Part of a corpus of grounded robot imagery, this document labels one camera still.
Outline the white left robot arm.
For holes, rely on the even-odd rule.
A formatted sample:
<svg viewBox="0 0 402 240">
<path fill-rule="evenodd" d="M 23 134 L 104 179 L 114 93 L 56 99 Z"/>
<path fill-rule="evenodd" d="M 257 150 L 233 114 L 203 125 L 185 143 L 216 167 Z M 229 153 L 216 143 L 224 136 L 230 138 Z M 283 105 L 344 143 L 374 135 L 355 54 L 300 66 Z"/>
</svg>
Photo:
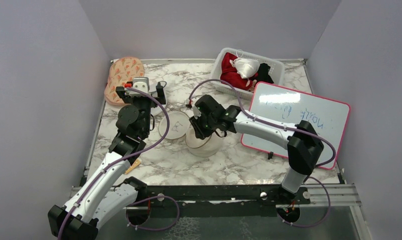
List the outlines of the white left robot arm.
<svg viewBox="0 0 402 240">
<path fill-rule="evenodd" d="M 147 147 L 153 125 L 151 110 L 166 113 L 164 86 L 150 90 L 147 77 L 137 77 L 115 89 L 125 105 L 119 110 L 117 134 L 93 175 L 63 206 L 54 205 L 48 212 L 52 234 L 59 240 L 94 240 L 100 228 L 124 207 L 141 205 L 146 200 L 146 184 L 130 177 L 111 191 L 114 183 L 137 160 L 159 143 Z"/>
</svg>

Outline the white bra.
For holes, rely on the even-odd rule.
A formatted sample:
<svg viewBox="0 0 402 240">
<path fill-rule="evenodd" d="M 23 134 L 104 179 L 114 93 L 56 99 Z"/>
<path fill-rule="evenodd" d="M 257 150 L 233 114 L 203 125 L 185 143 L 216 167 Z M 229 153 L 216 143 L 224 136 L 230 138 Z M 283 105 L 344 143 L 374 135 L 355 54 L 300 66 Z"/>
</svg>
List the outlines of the white bra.
<svg viewBox="0 0 402 240">
<path fill-rule="evenodd" d="M 253 77 L 260 67 L 260 62 L 258 60 L 244 58 L 244 52 L 241 49 L 236 51 L 236 59 L 230 60 L 229 63 L 236 69 L 236 72 L 242 79 Z"/>
</svg>

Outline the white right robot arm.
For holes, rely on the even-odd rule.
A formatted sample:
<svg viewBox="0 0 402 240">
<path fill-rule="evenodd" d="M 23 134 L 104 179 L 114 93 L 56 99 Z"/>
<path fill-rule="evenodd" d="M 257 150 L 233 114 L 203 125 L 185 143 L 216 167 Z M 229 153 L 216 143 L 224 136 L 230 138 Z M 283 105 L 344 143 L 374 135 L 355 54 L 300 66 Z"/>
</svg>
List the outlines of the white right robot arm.
<svg viewBox="0 0 402 240">
<path fill-rule="evenodd" d="M 194 105 L 189 119 L 197 139 L 204 140 L 219 131 L 251 135 L 276 144 L 287 151 L 289 169 L 277 190 L 278 199 L 289 204 L 312 174 L 324 150 L 323 141 L 307 121 L 275 123 L 237 105 L 224 108 L 211 95 L 203 95 Z"/>
</svg>

